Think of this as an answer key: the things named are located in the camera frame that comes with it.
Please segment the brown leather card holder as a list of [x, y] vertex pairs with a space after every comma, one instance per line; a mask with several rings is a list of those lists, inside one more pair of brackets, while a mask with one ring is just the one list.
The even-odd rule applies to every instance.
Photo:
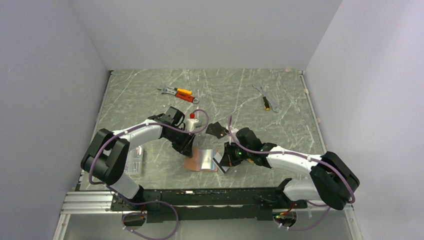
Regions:
[[184, 159], [184, 168], [190, 171], [195, 172], [217, 172], [218, 168], [215, 165], [214, 170], [200, 170], [200, 150], [207, 150], [207, 149], [200, 149], [198, 147], [192, 148], [192, 157], [185, 157]]

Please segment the silver magnetic stripe card stack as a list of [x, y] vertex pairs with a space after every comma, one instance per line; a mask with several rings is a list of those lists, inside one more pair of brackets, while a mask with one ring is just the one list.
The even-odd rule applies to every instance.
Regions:
[[215, 154], [213, 149], [200, 150], [199, 169], [201, 171], [213, 171], [215, 169], [215, 163], [213, 161], [214, 155]]

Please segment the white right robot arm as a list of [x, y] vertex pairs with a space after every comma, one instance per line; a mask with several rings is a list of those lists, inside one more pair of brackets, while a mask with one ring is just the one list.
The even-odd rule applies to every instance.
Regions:
[[306, 177], [282, 181], [275, 190], [280, 207], [287, 208], [296, 201], [321, 201], [332, 209], [343, 210], [356, 201], [355, 191], [360, 181], [336, 153], [327, 151], [319, 155], [288, 150], [275, 143], [261, 142], [247, 127], [229, 135], [232, 140], [224, 144], [221, 167], [235, 167], [248, 161]]

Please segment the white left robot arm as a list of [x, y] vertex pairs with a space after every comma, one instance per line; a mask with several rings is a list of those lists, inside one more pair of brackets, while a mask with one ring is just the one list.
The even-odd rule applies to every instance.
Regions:
[[145, 200], [144, 188], [125, 173], [129, 153], [148, 142], [166, 139], [178, 153], [192, 157], [195, 135], [180, 128], [184, 119], [184, 113], [171, 106], [166, 113], [152, 115], [137, 126], [118, 131], [102, 128], [94, 135], [80, 167], [124, 196], [129, 209], [137, 210]]

